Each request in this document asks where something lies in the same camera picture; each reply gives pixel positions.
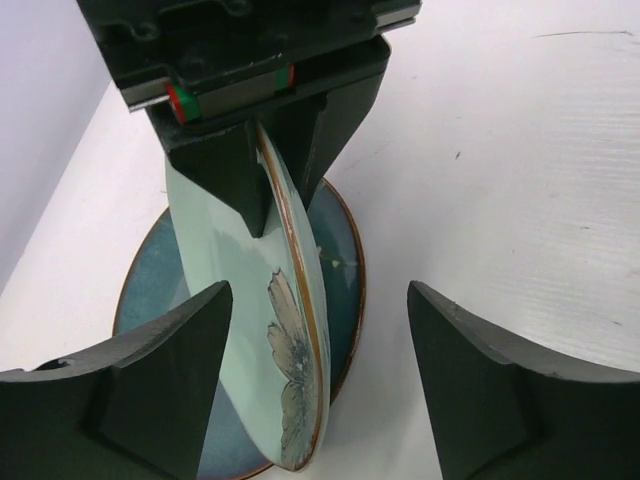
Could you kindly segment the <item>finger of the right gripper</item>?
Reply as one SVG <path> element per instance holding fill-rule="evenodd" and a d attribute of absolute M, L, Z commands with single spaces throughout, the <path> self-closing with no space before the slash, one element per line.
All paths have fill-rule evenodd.
<path fill-rule="evenodd" d="M 272 194 L 258 161 L 256 121 L 195 132 L 172 114 L 149 119 L 170 165 L 237 212 L 250 235 L 260 238 Z"/>
<path fill-rule="evenodd" d="M 390 54 L 375 37 L 301 61 L 292 91 L 260 115 L 305 206 L 370 112 Z"/>

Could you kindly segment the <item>mint green flower plate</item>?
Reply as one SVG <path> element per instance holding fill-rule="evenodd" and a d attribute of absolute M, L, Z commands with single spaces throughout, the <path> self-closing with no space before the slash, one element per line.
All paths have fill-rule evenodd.
<path fill-rule="evenodd" d="M 256 154 L 268 180 L 263 235 L 168 166 L 169 211 L 191 294 L 227 281 L 233 307 L 219 379 L 249 437 L 273 464 L 304 469 L 321 445 L 331 347 L 316 241 L 302 200 L 262 125 Z"/>

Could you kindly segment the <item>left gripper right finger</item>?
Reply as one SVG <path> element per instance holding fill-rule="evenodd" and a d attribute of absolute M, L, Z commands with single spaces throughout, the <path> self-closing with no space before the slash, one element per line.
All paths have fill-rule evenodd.
<path fill-rule="evenodd" d="M 499 327 L 425 283 L 407 308 L 446 479 L 635 479 L 639 376 Z"/>

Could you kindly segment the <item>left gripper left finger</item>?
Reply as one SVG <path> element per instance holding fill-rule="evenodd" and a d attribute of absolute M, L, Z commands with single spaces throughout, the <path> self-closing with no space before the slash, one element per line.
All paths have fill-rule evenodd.
<path fill-rule="evenodd" d="M 137 328 L 1 375 L 5 479 L 193 479 L 232 310 L 215 283 Z"/>

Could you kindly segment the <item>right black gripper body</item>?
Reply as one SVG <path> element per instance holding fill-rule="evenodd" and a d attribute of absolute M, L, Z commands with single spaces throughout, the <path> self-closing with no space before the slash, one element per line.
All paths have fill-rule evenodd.
<path fill-rule="evenodd" d="M 191 123 L 324 77 L 347 48 L 415 20 L 417 1 L 81 1 L 130 111 Z"/>

